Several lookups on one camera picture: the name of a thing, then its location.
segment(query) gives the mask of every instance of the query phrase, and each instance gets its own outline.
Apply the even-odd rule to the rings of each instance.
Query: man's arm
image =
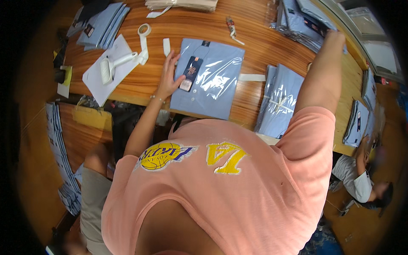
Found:
[[[362,140],[356,151],[356,168],[358,176],[366,171],[366,164],[368,162],[369,153],[366,151],[367,142],[370,140],[366,135]]]
[[[346,39],[330,30],[307,73],[293,114],[308,106],[321,106],[333,114],[341,94],[341,57]]]
[[[174,51],[171,51],[167,56],[163,65],[162,78],[160,80],[159,87],[154,94],[155,98],[150,100],[149,104],[144,110],[143,115],[137,122],[135,129],[132,131],[129,140],[126,143],[123,156],[134,155],[139,157],[143,151],[148,148],[153,135],[154,125],[163,105],[163,101],[171,96],[171,94],[173,94],[181,82],[186,78],[186,76],[182,75],[176,81],[174,81],[174,64],[179,58],[180,54],[174,56]]]

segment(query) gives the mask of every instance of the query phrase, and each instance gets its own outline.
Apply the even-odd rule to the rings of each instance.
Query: woman's hand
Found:
[[[164,62],[162,78],[160,79],[159,87],[155,93],[156,97],[161,98],[162,100],[166,100],[166,98],[171,96],[186,78],[185,75],[182,75],[174,81],[174,65],[177,60],[179,60],[180,56],[180,54],[174,56],[174,51],[171,51]]]

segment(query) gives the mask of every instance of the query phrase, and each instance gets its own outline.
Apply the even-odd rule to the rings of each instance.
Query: los angeles lakers logo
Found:
[[[197,149],[198,146],[184,146],[172,142],[155,144],[139,157],[133,171],[140,166],[149,172],[161,171],[172,162],[182,161]]]

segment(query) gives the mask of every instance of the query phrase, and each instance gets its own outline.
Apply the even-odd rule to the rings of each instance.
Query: yellow la letters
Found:
[[[237,165],[243,157],[248,155],[241,147],[229,142],[223,142],[220,144],[208,144],[207,148],[207,165],[209,166],[217,163],[226,154],[234,152],[222,167],[215,169],[214,173],[238,175],[241,172],[241,168],[237,168]]]

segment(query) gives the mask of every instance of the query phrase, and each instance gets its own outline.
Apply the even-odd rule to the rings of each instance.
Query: label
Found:
[[[210,41],[203,41],[201,46],[209,47],[210,46]]]
[[[78,25],[78,20],[74,20],[73,22],[72,22],[72,26],[73,27],[76,27]]]
[[[312,29],[314,32],[320,34],[323,37],[326,37],[327,34],[327,28],[325,27],[321,27],[318,24],[310,21],[310,19],[303,17],[304,18],[304,22],[306,24],[306,26],[310,29]]]
[[[192,84],[195,81],[195,78],[197,77],[198,70],[200,69],[202,63],[203,63],[202,59],[191,56],[186,66],[186,69],[183,72],[183,74],[186,76],[186,79],[180,84],[179,86],[180,89],[190,92]]]
[[[357,132],[360,132],[361,129],[361,112],[357,113]]]
[[[88,26],[86,26],[86,28],[84,29],[84,33],[88,36],[91,37],[92,33],[93,33],[94,29],[91,26],[91,24],[88,24]]]

